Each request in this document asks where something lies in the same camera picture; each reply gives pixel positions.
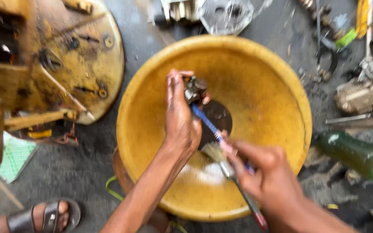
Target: hand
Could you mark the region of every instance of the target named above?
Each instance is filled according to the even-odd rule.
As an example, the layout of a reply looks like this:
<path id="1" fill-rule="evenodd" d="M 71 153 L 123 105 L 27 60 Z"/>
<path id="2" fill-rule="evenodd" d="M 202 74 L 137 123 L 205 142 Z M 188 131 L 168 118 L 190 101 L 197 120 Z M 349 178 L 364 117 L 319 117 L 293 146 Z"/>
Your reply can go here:
<path id="1" fill-rule="evenodd" d="M 192 71 L 172 69 L 166 82 L 166 137 L 165 143 L 185 150 L 187 159 L 197 150 L 202 135 L 201 121 L 192 116 L 184 97 L 184 78 Z"/>
<path id="2" fill-rule="evenodd" d="M 241 187 L 260 204 L 267 218 L 286 221 L 296 209 L 305 205 L 307 199 L 290 169 L 283 148 L 256 147 L 241 141 L 232 142 L 232 146 L 257 168 L 252 175 L 237 153 L 228 154 Z"/>

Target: blue handle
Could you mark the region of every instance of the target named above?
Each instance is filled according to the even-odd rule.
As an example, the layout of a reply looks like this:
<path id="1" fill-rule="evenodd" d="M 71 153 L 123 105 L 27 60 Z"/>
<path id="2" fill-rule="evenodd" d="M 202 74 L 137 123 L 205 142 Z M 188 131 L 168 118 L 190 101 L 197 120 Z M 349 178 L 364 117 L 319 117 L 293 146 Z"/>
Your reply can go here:
<path id="1" fill-rule="evenodd" d="M 205 113 L 198 107 L 196 104 L 191 104 L 192 112 L 199 118 L 201 118 L 202 122 L 208 126 L 208 128 L 213 132 L 214 136 L 218 141 L 223 141 L 223 137 L 221 136 L 221 131 L 215 127 L 215 125 L 207 118 Z"/>

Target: brown leather sandal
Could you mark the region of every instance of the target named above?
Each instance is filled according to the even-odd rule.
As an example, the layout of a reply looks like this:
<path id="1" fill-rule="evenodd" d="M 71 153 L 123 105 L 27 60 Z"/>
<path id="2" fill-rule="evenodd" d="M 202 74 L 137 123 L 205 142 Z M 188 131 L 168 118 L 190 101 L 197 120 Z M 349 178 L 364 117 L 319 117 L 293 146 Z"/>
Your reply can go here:
<path id="1" fill-rule="evenodd" d="M 72 231 L 80 222 L 81 210 L 76 201 L 70 198 L 56 198 L 47 201 L 44 209 L 43 228 L 41 232 L 57 233 L 58 204 L 60 201 L 68 203 L 69 219 L 67 227 L 61 233 Z M 34 206 L 31 209 L 9 214 L 7 216 L 8 229 L 12 233 L 34 233 Z"/>

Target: circular yellow plate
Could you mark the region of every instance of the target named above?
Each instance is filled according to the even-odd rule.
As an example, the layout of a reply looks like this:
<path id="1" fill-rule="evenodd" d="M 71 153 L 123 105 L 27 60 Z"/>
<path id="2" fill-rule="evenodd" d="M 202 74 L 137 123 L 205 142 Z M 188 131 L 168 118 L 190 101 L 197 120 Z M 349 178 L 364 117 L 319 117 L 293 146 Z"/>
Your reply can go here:
<path id="1" fill-rule="evenodd" d="M 135 182 L 165 137 L 165 77 L 170 69 L 192 70 L 231 113 L 231 137 L 283 146 L 297 174 L 306 157 L 312 116 L 294 71 L 265 47 L 235 36 L 197 36 L 151 57 L 130 82 L 117 118 L 123 164 Z M 159 206 L 185 219 L 221 221 L 250 213 L 235 184 L 196 152 Z"/>

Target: concrete floor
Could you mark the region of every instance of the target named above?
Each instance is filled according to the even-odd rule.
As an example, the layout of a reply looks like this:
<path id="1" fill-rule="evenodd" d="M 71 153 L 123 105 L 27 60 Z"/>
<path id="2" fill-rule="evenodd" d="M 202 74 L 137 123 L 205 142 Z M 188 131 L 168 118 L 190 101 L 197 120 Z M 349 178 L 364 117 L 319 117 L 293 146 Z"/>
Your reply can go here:
<path id="1" fill-rule="evenodd" d="M 159 2 L 149 0 L 116 1 L 104 0 L 111 9 L 122 35 L 126 63 L 120 95 L 110 111 L 97 123 L 77 126 L 76 133 L 80 146 L 40 145 L 37 153 L 22 172 L 18 180 L 6 186 L 0 184 L 0 214 L 29 207 L 53 197 L 70 197 L 83 207 L 83 217 L 75 232 L 97 232 L 106 222 L 120 201 L 106 192 L 106 180 L 113 176 L 111 156 L 116 147 L 116 118 L 122 95 L 131 77 L 142 64 L 165 46 L 183 38 L 197 35 L 200 25 L 182 28 L 173 27 L 161 31 L 151 23 L 150 15 Z M 255 5 L 261 0 L 253 0 Z M 271 49 L 297 71 L 302 67 L 307 72 L 316 69 L 316 44 L 312 38 L 314 28 L 309 16 L 296 0 L 266 0 L 271 5 L 262 11 L 240 36 L 254 40 Z M 355 22 L 355 4 L 352 0 L 322 0 L 333 7 L 332 17 L 346 14 L 347 26 Z M 287 55 L 288 46 L 291 54 Z M 302 83 L 308 94 L 313 113 L 315 132 L 325 130 L 324 119 L 338 117 L 340 114 L 333 102 L 335 88 L 347 81 L 343 72 L 358 65 L 364 56 L 363 41 L 354 41 L 354 51 L 346 60 L 340 62 L 333 79 L 328 83 L 317 84 L 308 79 Z M 299 177 L 305 178 L 322 167 L 303 169 Z M 113 188 L 123 193 L 118 184 Z M 352 188 L 361 193 L 357 203 L 343 204 L 344 211 L 335 213 L 343 220 L 363 232 L 373 232 L 373 220 L 369 210 L 373 208 L 373 188 Z M 256 223 L 252 217 L 225 223 L 189 222 L 189 233 L 199 232 L 254 232 Z"/>

